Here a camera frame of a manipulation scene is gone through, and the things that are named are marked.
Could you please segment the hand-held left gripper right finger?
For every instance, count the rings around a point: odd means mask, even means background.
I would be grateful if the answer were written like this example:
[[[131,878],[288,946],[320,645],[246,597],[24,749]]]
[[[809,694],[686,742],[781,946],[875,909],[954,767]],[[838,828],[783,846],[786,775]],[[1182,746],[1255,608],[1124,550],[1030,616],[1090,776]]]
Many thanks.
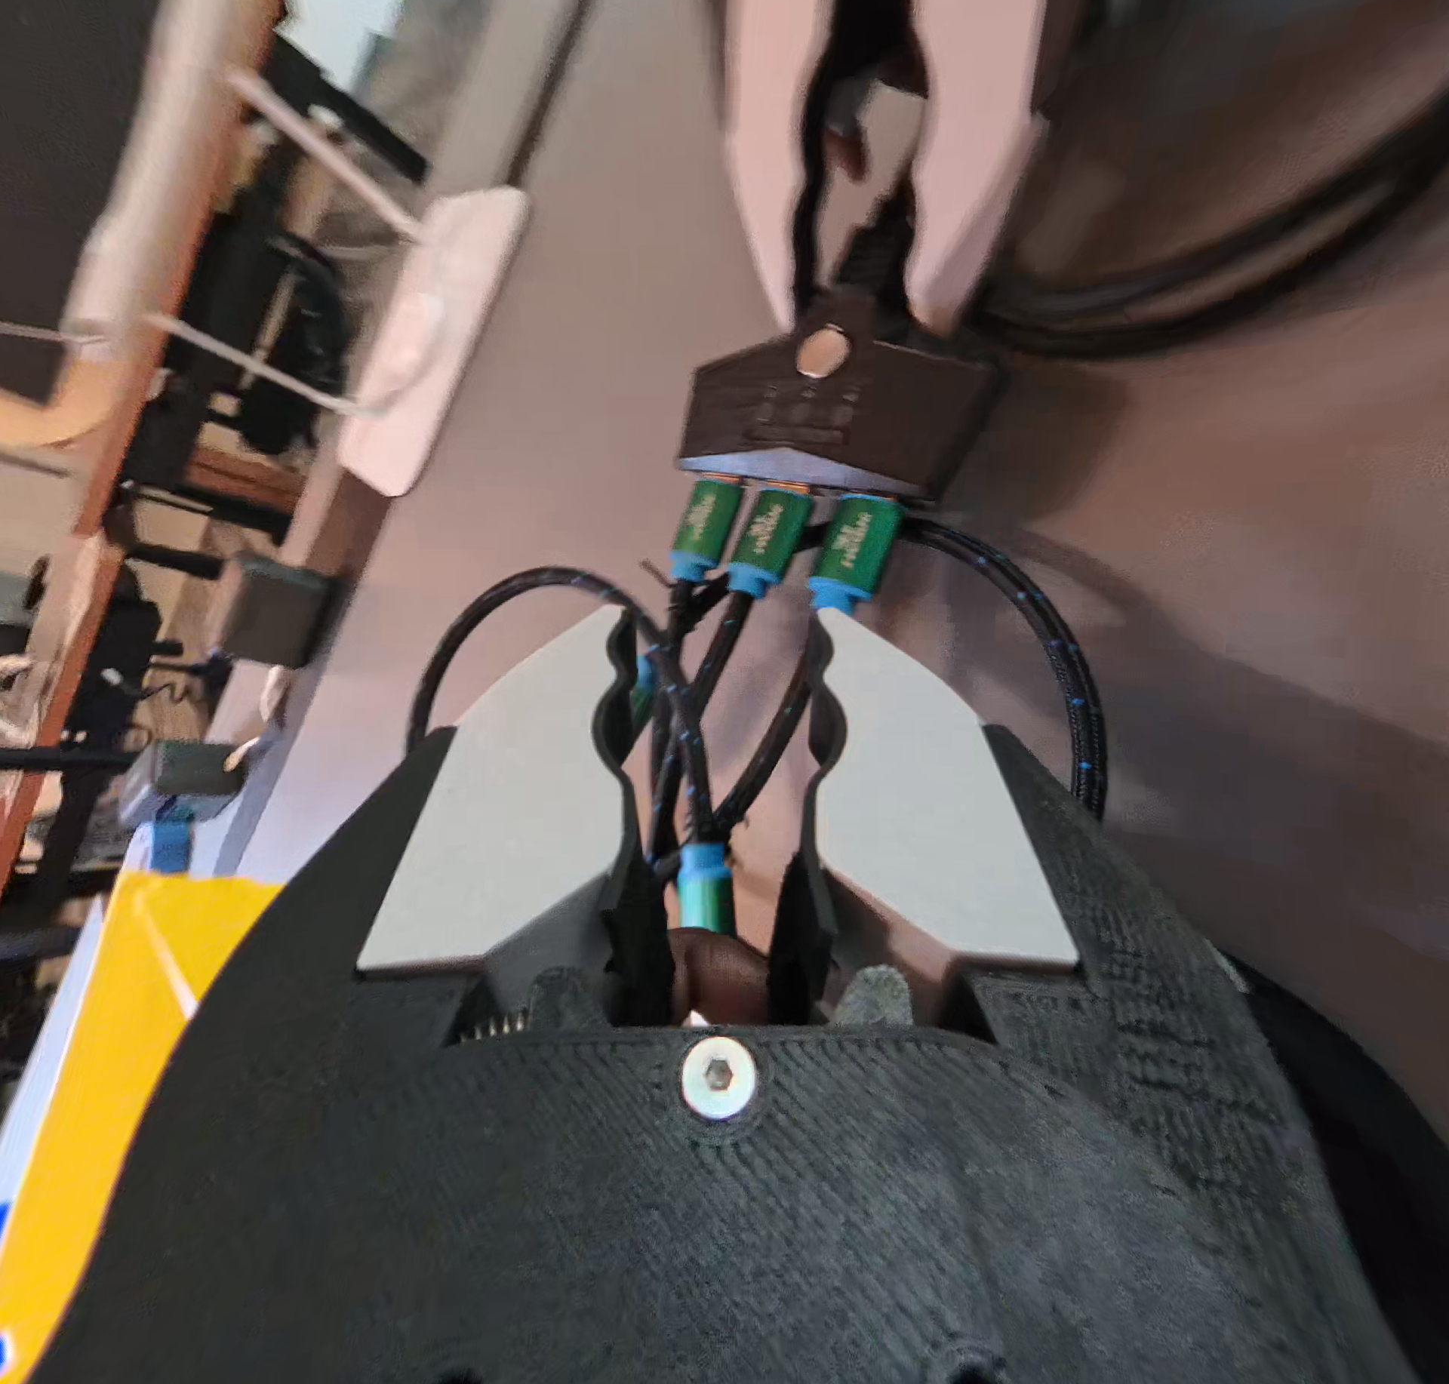
[[[1071,977],[1079,948],[970,705],[843,610],[810,618],[801,835],[775,914],[770,1022],[983,1025],[972,983]]]

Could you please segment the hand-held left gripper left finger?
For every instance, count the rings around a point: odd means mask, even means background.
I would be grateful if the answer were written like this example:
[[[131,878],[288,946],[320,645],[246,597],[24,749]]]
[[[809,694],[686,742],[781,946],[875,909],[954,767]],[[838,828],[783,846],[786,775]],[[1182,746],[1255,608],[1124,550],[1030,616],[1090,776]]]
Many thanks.
[[[369,978],[464,980],[464,1019],[534,1012],[569,972],[618,1025],[673,1020],[675,959],[624,773],[634,618],[607,605],[493,684],[456,723],[362,943]]]

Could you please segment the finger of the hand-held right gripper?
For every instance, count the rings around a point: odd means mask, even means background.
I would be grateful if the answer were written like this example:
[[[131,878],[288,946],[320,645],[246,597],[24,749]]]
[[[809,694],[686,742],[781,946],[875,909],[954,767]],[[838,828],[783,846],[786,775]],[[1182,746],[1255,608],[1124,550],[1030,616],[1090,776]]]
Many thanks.
[[[969,303],[1040,136],[1034,88],[1048,0],[912,0],[927,105],[911,167],[904,291],[945,335]]]
[[[780,328],[794,324],[804,110],[831,8],[833,0],[723,0],[723,149],[759,285]]]

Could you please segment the black video switch box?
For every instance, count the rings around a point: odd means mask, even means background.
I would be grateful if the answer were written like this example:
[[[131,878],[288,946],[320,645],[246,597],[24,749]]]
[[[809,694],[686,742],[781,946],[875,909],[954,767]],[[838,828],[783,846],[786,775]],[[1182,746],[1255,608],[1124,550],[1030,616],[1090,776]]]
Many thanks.
[[[786,335],[700,367],[694,377],[679,466],[765,487],[885,495],[907,505],[940,501],[1003,385],[1009,353],[1045,361],[1113,362],[1153,358],[1202,343],[1257,319],[1313,283],[1404,214],[1446,172],[1446,88],[1383,126],[1352,162],[1291,199],[1215,236],[1127,272],[1098,272],[1077,286],[1050,283],[1042,267],[1048,219],[1066,217],[1069,196],[1087,196],[1090,155],[1131,155],[1129,196],[1152,217],[1182,198],[1184,172],[1168,157],[1208,147],[1218,107],[1247,109],[1258,126],[1274,118],[1286,143],[1310,139],[1307,99],[1331,117],[1347,113],[1357,83],[1346,52],[1265,58],[1231,78],[1228,47],[1207,65],[1173,63],[1166,52],[1098,39],[1067,58],[1035,113],[1019,185],[1008,191],[1027,217],[985,269],[946,337],[920,327],[906,291],[920,243],[920,194],[896,177],[877,214],[851,236],[828,283],[820,280],[818,210],[827,185],[833,99],[856,79],[894,75],[885,62],[849,71],[827,46],[804,78],[799,110],[773,147],[749,141],[736,180],[742,220],[759,256],[760,223],[773,222],[784,262]],[[770,219],[765,198],[783,214]]]

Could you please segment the yellow plastic bin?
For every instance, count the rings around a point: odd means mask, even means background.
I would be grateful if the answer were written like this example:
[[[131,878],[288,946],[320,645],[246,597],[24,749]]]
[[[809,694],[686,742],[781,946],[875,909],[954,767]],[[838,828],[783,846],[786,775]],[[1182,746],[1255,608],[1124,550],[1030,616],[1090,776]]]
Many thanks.
[[[3,1381],[39,1363],[172,1053],[280,891],[125,872],[92,904],[3,1121]]]

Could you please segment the person's left hand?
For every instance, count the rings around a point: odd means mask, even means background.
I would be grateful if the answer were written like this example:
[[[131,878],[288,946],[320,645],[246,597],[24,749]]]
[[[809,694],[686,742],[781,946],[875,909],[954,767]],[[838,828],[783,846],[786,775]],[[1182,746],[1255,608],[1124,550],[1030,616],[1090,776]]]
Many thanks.
[[[668,933],[675,961],[671,1022],[699,1016],[707,1025],[762,1027],[770,1022],[770,962],[733,936],[702,928]]]

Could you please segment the dark box device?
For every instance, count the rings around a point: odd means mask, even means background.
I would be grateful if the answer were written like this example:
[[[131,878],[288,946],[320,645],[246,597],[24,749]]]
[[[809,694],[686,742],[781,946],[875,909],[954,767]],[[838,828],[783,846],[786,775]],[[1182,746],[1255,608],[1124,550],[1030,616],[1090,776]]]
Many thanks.
[[[215,579],[206,644],[233,662],[304,670],[335,595],[335,577],[314,569],[257,553],[230,556]]]

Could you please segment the grey charger block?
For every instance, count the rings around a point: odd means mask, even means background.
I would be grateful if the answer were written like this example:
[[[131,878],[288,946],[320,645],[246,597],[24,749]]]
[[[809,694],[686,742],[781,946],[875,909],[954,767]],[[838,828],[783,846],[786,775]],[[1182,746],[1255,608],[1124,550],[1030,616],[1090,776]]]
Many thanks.
[[[238,759],[230,744],[155,741],[121,776],[118,823],[128,830],[163,820],[206,823],[235,802],[246,775],[246,754]]]

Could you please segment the wooden desk with black legs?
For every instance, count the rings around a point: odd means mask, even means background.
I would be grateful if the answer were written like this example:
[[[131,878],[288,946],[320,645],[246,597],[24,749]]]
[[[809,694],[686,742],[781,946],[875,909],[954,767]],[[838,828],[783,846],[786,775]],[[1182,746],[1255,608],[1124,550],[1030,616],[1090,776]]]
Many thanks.
[[[99,320],[66,319],[60,395],[37,416],[58,422],[79,459],[79,503],[50,555],[29,665],[3,699],[3,750],[58,749],[99,637],[125,552],[107,535],[121,469],[165,351],[215,202],[243,144],[244,97],[262,91],[283,0],[160,0],[141,101],[102,214],[99,278],[79,265]]]

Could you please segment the black panel with white stand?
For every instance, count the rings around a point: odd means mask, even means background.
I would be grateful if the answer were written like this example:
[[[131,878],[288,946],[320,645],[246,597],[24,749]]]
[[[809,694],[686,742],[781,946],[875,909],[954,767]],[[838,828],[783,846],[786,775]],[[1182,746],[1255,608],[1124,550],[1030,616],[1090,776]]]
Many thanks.
[[[3,445],[92,447],[110,503],[163,345],[227,361],[340,417],[338,463],[396,500],[453,408],[529,214],[508,185],[401,206],[294,109],[262,60],[283,0],[3,0],[3,343],[49,350],[37,396],[3,375]],[[400,240],[390,303],[341,396],[184,322],[243,120],[280,136]]]

